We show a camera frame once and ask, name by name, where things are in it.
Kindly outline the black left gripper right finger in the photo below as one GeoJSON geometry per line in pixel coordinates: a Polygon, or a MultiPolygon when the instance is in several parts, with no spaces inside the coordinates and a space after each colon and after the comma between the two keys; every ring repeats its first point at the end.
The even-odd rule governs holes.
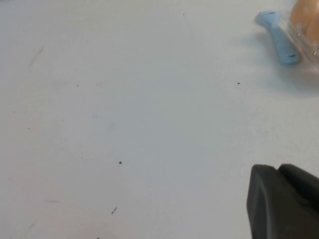
{"type": "Polygon", "coordinates": [[[310,208],[318,213],[319,178],[292,164],[282,164],[278,171],[297,193],[308,202],[310,208]]]}

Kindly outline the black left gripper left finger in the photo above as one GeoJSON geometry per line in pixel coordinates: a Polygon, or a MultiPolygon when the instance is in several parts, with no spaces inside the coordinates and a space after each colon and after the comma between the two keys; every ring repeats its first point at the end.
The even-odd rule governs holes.
{"type": "Polygon", "coordinates": [[[319,237],[319,213],[272,166],[251,168],[246,207],[254,239],[319,237]]]}

